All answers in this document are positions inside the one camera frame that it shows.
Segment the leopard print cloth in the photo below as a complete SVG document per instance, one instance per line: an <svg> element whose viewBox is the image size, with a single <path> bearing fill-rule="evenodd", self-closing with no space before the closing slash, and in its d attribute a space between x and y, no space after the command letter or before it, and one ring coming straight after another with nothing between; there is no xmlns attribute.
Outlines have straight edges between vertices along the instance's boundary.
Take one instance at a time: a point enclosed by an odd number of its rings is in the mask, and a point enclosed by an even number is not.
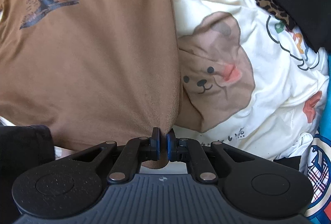
<svg viewBox="0 0 331 224"><path fill-rule="evenodd" d="M255 0L257 6L267 11L269 14L273 15L275 18L283 22L287 30L293 30L296 26L294 19L292 19L289 14L279 6L274 0Z"/></svg>

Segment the cream bear print bedsheet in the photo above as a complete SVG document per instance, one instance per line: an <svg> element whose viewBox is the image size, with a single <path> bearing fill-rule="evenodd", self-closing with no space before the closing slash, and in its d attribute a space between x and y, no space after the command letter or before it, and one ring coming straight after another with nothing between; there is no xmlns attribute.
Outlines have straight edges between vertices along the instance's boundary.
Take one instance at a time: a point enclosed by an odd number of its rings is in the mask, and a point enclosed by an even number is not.
<svg viewBox="0 0 331 224"><path fill-rule="evenodd" d="M317 122L305 102L326 87L325 50L255 0L172 0L180 107L171 129L203 146L221 141L268 160L303 161Z"/></svg>

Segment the brown printed t-shirt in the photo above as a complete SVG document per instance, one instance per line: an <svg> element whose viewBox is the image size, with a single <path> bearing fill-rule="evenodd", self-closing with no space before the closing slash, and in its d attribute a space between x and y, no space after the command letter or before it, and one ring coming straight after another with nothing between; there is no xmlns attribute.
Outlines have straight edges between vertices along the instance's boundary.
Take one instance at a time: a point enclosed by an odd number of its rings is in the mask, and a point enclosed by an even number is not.
<svg viewBox="0 0 331 224"><path fill-rule="evenodd" d="M172 0L1 0L1 119L80 151L166 134L180 107Z"/></svg>

